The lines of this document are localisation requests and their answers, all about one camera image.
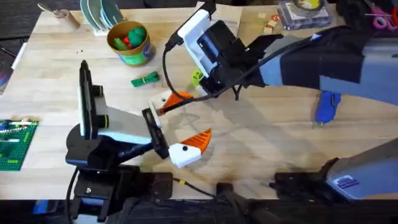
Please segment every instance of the pink scissors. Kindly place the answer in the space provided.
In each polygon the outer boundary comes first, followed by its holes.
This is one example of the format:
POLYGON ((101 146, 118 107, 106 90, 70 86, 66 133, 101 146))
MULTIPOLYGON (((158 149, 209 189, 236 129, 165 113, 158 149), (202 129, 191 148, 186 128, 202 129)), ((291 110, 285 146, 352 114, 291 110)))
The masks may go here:
POLYGON ((394 31, 398 28, 395 26, 392 21, 392 16, 388 13, 385 13, 379 7, 377 7, 373 2, 369 2, 365 0, 366 4, 371 8, 372 14, 367 14, 369 16, 375 16, 373 19, 373 26, 377 29, 385 29, 387 27, 388 30, 394 31))

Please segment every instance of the green rubber band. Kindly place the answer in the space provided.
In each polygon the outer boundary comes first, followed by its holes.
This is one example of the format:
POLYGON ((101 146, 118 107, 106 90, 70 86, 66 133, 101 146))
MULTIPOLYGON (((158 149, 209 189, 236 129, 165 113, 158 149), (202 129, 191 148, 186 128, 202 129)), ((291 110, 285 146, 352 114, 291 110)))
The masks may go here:
POLYGON ((145 77, 138 78, 138 79, 135 79, 135 80, 131 80, 131 84, 134 87, 139 87, 139 86, 142 86, 142 85, 146 85, 148 83, 155 83, 155 82, 157 82, 159 80, 160 80, 160 78, 159 78, 159 75, 157 74, 157 72, 152 72, 151 74, 149 74, 149 75, 147 75, 145 77))

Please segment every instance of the stack of plates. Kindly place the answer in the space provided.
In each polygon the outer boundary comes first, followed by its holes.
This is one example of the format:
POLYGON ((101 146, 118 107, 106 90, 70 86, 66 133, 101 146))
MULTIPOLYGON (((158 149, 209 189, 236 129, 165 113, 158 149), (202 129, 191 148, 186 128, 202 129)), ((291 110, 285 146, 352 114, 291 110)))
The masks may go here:
POLYGON ((96 31, 107 31, 123 21, 114 0, 80 0, 80 8, 87 23, 96 31))

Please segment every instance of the wooden table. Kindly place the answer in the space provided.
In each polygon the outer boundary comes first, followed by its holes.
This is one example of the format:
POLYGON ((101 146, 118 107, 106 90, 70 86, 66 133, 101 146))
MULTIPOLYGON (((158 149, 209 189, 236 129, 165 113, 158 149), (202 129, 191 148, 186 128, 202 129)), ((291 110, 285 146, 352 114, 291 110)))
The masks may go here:
MULTIPOLYGON (((228 20, 236 8, 219 7, 218 16, 228 20)), ((87 60, 93 83, 104 86, 107 104, 140 114, 148 97, 167 90, 161 82, 133 88, 130 80, 154 70, 162 74, 161 53, 169 35, 194 9, 122 10, 130 20, 146 25, 157 54, 145 67, 123 64, 106 44, 82 23, 67 33, 47 13, 42 13, 29 39, 27 49, 5 93, 0 97, 0 118, 31 116, 40 120, 20 172, 0 173, 0 198, 65 198, 74 167, 65 162, 68 132, 78 122, 78 70, 87 60)), ((264 21, 258 12, 270 17, 276 6, 250 6, 241 10, 239 37, 245 44, 262 33, 264 21)), ((335 18, 333 25, 340 23, 335 18)), ((280 32, 280 25, 275 29, 280 32)), ((306 37, 315 30, 287 32, 306 37)), ((168 54, 167 68, 179 90, 192 91, 190 74, 195 69, 185 47, 168 54)), ((275 198, 268 187, 276 171, 318 170, 333 157, 348 157, 388 140, 398 133, 398 108, 384 103, 344 96, 334 122, 312 129, 319 92, 296 87, 250 87, 235 101, 232 91, 218 99, 191 103, 162 117, 169 143, 213 128, 213 137, 203 159, 183 169, 154 152, 128 164, 143 171, 171 171, 174 176, 214 192, 217 182, 228 181, 237 193, 252 198, 275 198)), ((174 198, 206 198, 183 185, 175 185, 174 198)))

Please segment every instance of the black cable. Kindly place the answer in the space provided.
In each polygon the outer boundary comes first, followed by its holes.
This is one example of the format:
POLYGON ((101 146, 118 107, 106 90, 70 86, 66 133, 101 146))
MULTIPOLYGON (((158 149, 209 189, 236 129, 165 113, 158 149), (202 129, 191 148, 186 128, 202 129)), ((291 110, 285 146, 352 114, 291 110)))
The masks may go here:
POLYGON ((199 97, 199 98, 186 98, 186 97, 183 97, 182 95, 180 95, 180 94, 175 90, 175 88, 173 87, 173 85, 172 85, 171 82, 170 82, 169 75, 167 74, 167 69, 166 69, 166 55, 167 55, 167 52, 169 52, 169 51, 170 51, 171 49, 173 49, 173 47, 174 47, 173 44, 170 44, 170 42, 172 42, 172 41, 169 41, 169 42, 166 44, 165 49, 164 49, 164 51, 163 51, 163 56, 162 56, 163 73, 164 73, 164 76, 165 76, 165 79, 166 79, 167 86, 170 88, 170 90, 172 91, 172 93, 173 93, 174 95, 176 95, 177 97, 179 97, 181 100, 187 101, 187 103, 190 103, 190 102, 197 102, 197 101, 203 101, 203 100, 209 100, 209 99, 211 99, 211 98, 217 97, 218 95, 220 95, 220 94, 222 94, 223 92, 225 92, 226 90, 228 90, 228 89, 234 87, 235 85, 238 85, 238 83, 239 83, 242 79, 244 79, 244 78, 246 78, 247 76, 249 76, 250 74, 252 74, 252 72, 254 72, 255 70, 257 70, 259 67, 261 67, 261 66, 264 65, 266 62, 268 62, 268 61, 270 61, 271 59, 273 59, 274 57, 278 56, 279 54, 281 54, 281 53, 283 53, 283 52, 286 52, 286 51, 288 51, 288 50, 295 50, 295 49, 298 49, 298 48, 301 48, 301 47, 306 46, 306 45, 308 44, 308 40, 310 40, 310 38, 311 38, 311 37, 307 37, 306 39, 303 39, 303 40, 294 42, 293 44, 289 44, 289 45, 287 45, 287 46, 285 46, 285 47, 282 47, 282 48, 279 49, 279 50, 276 50, 274 53, 270 54, 268 57, 263 58, 263 59, 262 59, 259 63, 257 63, 255 66, 251 67, 249 70, 247 70, 245 73, 243 73, 240 77, 236 78, 233 82, 231 82, 230 85, 228 85, 228 86, 222 88, 221 90, 217 91, 216 93, 210 93, 210 94, 208 94, 208 95, 206 95, 206 96, 202 96, 202 97, 199 97))
MULTIPOLYGON (((176 182, 178 182, 178 183, 181 181, 181 179, 178 179, 178 178, 173 178, 173 180, 176 181, 176 182)), ((184 184, 185 184, 186 186, 192 188, 193 190, 196 190, 197 192, 199 192, 199 193, 201 193, 201 194, 207 195, 207 196, 209 196, 209 197, 211 197, 211 198, 213 198, 213 199, 216 199, 216 198, 217 198, 217 196, 215 196, 215 195, 213 195, 213 194, 211 194, 211 193, 205 192, 204 190, 201 190, 201 189, 195 187, 194 185, 188 183, 188 182, 185 181, 185 180, 184 180, 184 184)))
POLYGON ((65 216, 67 218, 67 224, 73 224, 72 218, 70 217, 69 200, 70 200, 70 194, 72 192, 72 186, 76 179, 77 171, 78 171, 78 169, 76 167, 75 171, 73 172, 72 178, 70 179, 68 190, 67 190, 67 197, 65 199, 65 216))
POLYGON ((6 49, 6 48, 3 47, 2 45, 0 45, 0 50, 2 50, 4 53, 10 55, 10 56, 13 57, 13 58, 16 58, 16 57, 17 57, 16 54, 14 54, 12 51, 6 49))

